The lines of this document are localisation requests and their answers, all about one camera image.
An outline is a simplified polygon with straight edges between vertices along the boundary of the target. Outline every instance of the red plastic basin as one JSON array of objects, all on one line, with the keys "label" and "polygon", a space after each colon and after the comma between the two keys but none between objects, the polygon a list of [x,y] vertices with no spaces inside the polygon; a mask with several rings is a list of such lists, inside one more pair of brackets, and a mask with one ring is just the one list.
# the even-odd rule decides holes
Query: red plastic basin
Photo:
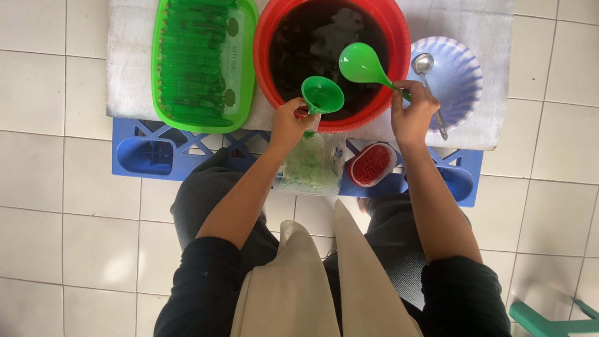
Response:
[{"label": "red plastic basin", "polygon": [[[283,99],[274,86],[268,65],[268,51],[279,21],[294,7],[306,0],[270,0],[260,15],[254,34],[253,60],[256,79],[268,102],[276,109]],[[389,72],[392,81],[405,80],[410,67],[410,33],[399,6],[394,0],[348,0],[369,13],[385,34],[389,49]],[[340,121],[321,121],[322,133],[342,133],[355,130],[379,117],[391,105],[393,92],[382,86],[372,102],[355,115]]]}]

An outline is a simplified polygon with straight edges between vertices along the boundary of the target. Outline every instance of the black pants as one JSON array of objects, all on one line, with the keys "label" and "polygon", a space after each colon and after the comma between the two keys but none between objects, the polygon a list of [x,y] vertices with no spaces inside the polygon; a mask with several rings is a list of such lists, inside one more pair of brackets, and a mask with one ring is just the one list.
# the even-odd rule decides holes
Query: black pants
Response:
[{"label": "black pants", "polygon": [[[171,207],[181,249],[194,240],[208,214],[241,179],[242,173],[226,168],[229,153],[220,149],[198,166],[181,184]],[[422,309],[420,273],[426,258],[420,245],[410,196],[393,193],[372,199],[368,204],[371,217],[364,235],[385,268],[397,293],[406,301]],[[246,272],[263,266],[277,255],[279,241],[268,230],[266,218],[261,215],[241,249],[241,260]],[[327,274],[338,275],[337,253],[323,261]]]}]

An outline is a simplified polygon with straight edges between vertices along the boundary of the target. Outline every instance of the hand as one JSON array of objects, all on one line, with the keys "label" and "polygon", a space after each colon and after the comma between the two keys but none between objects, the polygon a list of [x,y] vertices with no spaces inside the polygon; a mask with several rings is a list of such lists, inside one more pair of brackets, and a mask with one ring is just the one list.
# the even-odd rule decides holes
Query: hand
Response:
[{"label": "hand", "polygon": [[424,138],[428,125],[431,123],[431,116],[441,107],[441,104],[418,81],[397,81],[393,82],[393,86],[408,89],[412,95],[412,103],[404,109],[401,92],[393,91],[391,127],[397,143],[400,147],[424,146]]},{"label": "hand", "polygon": [[270,136],[270,146],[280,149],[287,155],[291,149],[300,141],[304,131],[314,123],[314,115],[308,114],[299,120],[294,112],[306,103],[303,98],[294,98],[280,106],[273,117],[273,133]]}]

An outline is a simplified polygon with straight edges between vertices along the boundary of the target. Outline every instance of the beige apron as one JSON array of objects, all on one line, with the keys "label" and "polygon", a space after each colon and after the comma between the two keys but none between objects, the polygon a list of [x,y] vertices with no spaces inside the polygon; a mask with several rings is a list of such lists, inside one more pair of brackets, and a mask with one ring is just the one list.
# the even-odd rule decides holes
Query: beige apron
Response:
[{"label": "beige apron", "polygon": [[[335,203],[343,335],[422,337],[349,211]],[[277,257],[246,276],[231,337],[340,336],[316,245],[297,222],[281,223]]]}]

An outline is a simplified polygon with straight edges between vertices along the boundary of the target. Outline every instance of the dark liquid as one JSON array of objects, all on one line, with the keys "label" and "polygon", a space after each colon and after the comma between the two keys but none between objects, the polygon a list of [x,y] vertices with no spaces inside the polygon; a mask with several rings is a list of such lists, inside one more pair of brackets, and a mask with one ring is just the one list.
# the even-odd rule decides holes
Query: dark liquid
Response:
[{"label": "dark liquid", "polygon": [[377,83],[353,83],[339,71],[339,56],[349,44],[363,42],[378,54],[389,71],[382,29],[362,8],[345,0],[309,0],[291,10],[277,25],[269,51],[274,86],[284,101],[301,97],[301,84],[324,76],[341,87],[345,105],[324,121],[348,118],[366,107],[379,92]]}]

